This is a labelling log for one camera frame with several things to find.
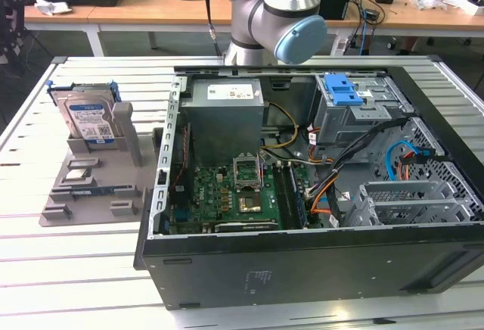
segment orange wire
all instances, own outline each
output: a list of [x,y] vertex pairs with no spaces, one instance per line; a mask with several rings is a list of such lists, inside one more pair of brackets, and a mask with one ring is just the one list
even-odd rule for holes
[[333,184],[333,182],[336,181],[337,178],[338,178],[338,175],[336,175],[334,177],[334,179],[329,181],[329,183],[326,184],[326,186],[323,187],[323,189],[319,192],[318,196],[316,196],[315,202],[312,203],[312,206],[311,206],[311,211],[310,211],[311,214],[313,214],[313,212],[316,210],[316,208],[318,206],[318,202],[321,200],[321,196],[323,196],[323,194],[326,192],[326,190]]
[[[414,155],[414,152],[408,152],[407,154],[405,154],[403,157],[404,158],[407,158],[407,157],[410,157],[410,156],[413,156]],[[405,181],[408,181],[408,166],[409,165],[405,165]],[[399,165],[397,166],[397,171],[399,173],[399,179],[400,180],[403,180],[403,176],[402,176],[402,162],[399,161]]]

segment white workbench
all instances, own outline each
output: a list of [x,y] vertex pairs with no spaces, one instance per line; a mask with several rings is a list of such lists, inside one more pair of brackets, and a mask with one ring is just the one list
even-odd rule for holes
[[[355,61],[318,58],[311,64]],[[483,269],[436,295],[169,312],[147,271],[132,268],[139,223],[40,227],[39,214],[67,152],[68,133],[45,81],[114,79],[122,99],[133,103],[135,128],[149,133],[163,124],[174,64],[219,60],[70,58],[52,64],[0,137],[0,329],[482,328]],[[478,109],[462,98],[476,99],[462,82],[450,73],[445,76],[444,65],[425,57],[365,58],[358,64],[403,65],[425,92],[434,91],[434,99],[440,87],[448,91],[447,111]],[[373,325],[374,318],[397,324]]]

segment hard drive label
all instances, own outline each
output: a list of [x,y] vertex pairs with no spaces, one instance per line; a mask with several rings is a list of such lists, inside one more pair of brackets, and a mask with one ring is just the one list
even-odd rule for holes
[[77,129],[89,143],[111,143],[114,141],[113,130],[104,120],[104,107],[101,104],[70,105],[69,110]]

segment sticker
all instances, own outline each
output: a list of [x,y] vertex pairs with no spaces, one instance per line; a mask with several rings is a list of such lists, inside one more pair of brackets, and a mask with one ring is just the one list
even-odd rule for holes
[[338,201],[350,201],[351,200],[351,195],[349,194],[349,191],[345,191],[341,193],[341,196],[338,198]]
[[358,97],[370,97],[370,98],[373,97],[373,94],[371,94],[371,92],[368,91],[368,90],[366,92],[358,91],[358,92],[356,92],[356,95]]
[[89,143],[109,143],[114,141],[110,124],[104,120],[104,107],[101,104],[70,105],[73,118],[82,137]]
[[315,133],[309,133],[309,144],[316,146],[316,134]]
[[92,192],[85,190],[85,191],[71,191],[72,195],[91,195]]
[[336,219],[333,215],[330,215],[330,223],[334,228],[338,228],[340,226],[340,222]]
[[206,90],[206,98],[215,99],[254,99],[251,84],[212,84]]

